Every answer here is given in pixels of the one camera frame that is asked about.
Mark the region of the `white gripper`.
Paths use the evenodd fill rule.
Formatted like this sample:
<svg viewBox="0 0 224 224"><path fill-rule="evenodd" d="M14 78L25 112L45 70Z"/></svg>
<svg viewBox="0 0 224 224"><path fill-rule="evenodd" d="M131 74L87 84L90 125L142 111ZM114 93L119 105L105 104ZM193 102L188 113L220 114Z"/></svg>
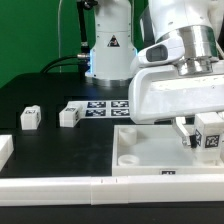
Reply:
<svg viewBox="0 0 224 224"><path fill-rule="evenodd" d="M130 117L137 124L174 118L172 127L182 144L196 148L196 136L187 131L182 116L224 111L224 60L213 63L207 74L181 76L175 63L184 53L183 39L176 36L135 56L128 91Z"/></svg>

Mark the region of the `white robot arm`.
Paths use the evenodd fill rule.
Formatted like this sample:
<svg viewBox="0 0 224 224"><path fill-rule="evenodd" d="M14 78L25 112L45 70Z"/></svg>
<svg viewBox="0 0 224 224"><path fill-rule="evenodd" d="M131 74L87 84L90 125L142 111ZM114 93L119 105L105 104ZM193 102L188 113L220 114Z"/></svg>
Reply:
<svg viewBox="0 0 224 224"><path fill-rule="evenodd" d="M128 85L135 123L171 119L183 142L197 147L198 135L188 133L180 120L224 110L224 59L217 43L224 0L148 0L140 19L140 51L128 36L130 15L122 1L98 0L86 79Z"/></svg>

